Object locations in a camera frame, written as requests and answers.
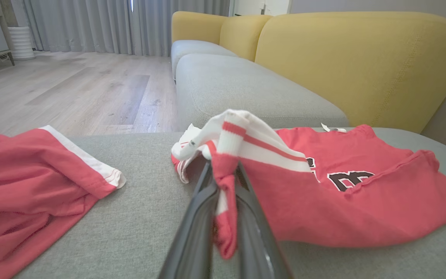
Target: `white ribbed vase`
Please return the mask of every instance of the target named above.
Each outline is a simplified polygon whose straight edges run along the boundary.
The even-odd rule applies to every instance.
[[[36,58],[32,50],[32,39],[29,27],[8,27],[14,49],[11,51],[14,60]]]

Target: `gray seat cushion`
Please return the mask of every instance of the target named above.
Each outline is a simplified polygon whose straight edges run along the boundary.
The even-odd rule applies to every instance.
[[[223,48],[223,46],[213,44],[210,42],[197,40],[179,40],[172,45],[172,69],[173,79],[177,79],[177,64],[184,55],[190,53],[208,53],[217,55],[226,55],[238,57],[237,54]]]
[[[319,95],[243,58],[185,55],[177,66],[178,128],[202,127],[226,109],[248,110],[273,128],[349,126]]]
[[[446,175],[446,146],[396,129],[375,129],[386,143],[433,150]],[[20,272],[17,279],[156,278],[202,169],[189,168],[182,184],[170,160],[181,133],[92,136],[73,141],[125,173],[127,184],[98,201],[58,242]],[[403,245],[336,249],[281,243],[295,278],[446,278],[446,225]],[[213,278],[238,278],[238,254],[224,261],[214,252]]]

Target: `red stripe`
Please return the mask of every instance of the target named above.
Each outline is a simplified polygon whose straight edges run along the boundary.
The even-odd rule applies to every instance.
[[[223,122],[223,127],[222,127],[225,131],[237,134],[239,136],[245,136],[245,129],[242,128],[241,126],[235,125],[233,123],[230,122]]]
[[[211,157],[216,154],[216,146],[214,146],[214,142],[213,141],[207,141],[205,143],[208,148],[209,148],[209,153],[211,153]]]
[[[294,160],[294,161],[300,161],[300,162],[307,162],[307,159],[305,159],[304,157],[297,157],[297,156],[294,156],[294,155],[290,155],[290,154],[284,152],[283,150],[280,150],[280,149],[274,147],[273,145],[270,145],[268,143],[265,143],[263,141],[258,140],[257,138],[253,138],[251,136],[245,135],[244,136],[244,141],[246,141],[248,143],[251,143],[253,145],[257,145],[260,148],[265,148],[265,149],[267,149],[269,151],[277,153],[277,154],[279,154],[279,155],[281,155],[281,156],[283,156],[283,157],[285,157],[287,159]]]

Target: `wooden floor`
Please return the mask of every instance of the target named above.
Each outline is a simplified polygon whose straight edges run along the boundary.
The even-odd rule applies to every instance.
[[[175,83],[167,57],[36,52],[0,61],[0,134],[51,125],[65,136],[170,132]]]

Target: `sofa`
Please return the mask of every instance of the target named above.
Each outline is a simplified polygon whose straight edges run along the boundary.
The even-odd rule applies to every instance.
[[[283,28],[290,23],[288,16],[292,22],[303,21],[294,25],[294,32]],[[343,39],[331,37],[332,27],[341,29],[335,35]],[[297,37],[297,30],[305,32],[304,36]],[[360,33],[351,39],[342,33],[346,30]],[[437,38],[427,32],[435,32]],[[260,46],[267,35],[276,41]],[[234,36],[238,39],[227,41]],[[294,37],[301,43],[294,45]],[[257,50],[244,39],[253,41]],[[393,126],[397,129],[376,127],[374,131],[396,148],[432,150],[440,162],[439,170],[446,175],[446,146],[418,134],[446,95],[445,19],[417,13],[226,18],[177,12],[173,15],[173,40],[173,51],[183,54],[172,57],[180,129],[186,129],[189,122],[202,126],[213,113],[229,105],[250,108],[273,127],[320,126],[321,122],[337,127],[363,122]],[[177,44],[179,40],[197,42],[182,45]],[[370,51],[365,46],[369,42],[383,49],[383,55]],[[189,53],[197,45],[198,50],[210,53]],[[338,47],[347,50],[333,53]],[[218,76],[216,69],[221,68],[225,68],[226,77],[221,72]],[[373,105],[366,108],[368,101]],[[402,106],[398,103],[402,101],[409,104]],[[15,278],[156,278],[204,164],[194,161],[189,168],[190,183],[180,182],[170,150],[181,135],[72,138],[92,156],[122,170],[127,184],[98,201]],[[282,242],[280,247],[298,279],[446,278],[446,225],[420,240],[391,247],[343,249],[294,242]],[[239,278],[238,262],[238,253],[224,261],[214,251],[212,278]]]
[[[446,19],[432,14],[179,11],[172,41],[181,131],[232,108],[275,128],[420,133],[446,97]]]

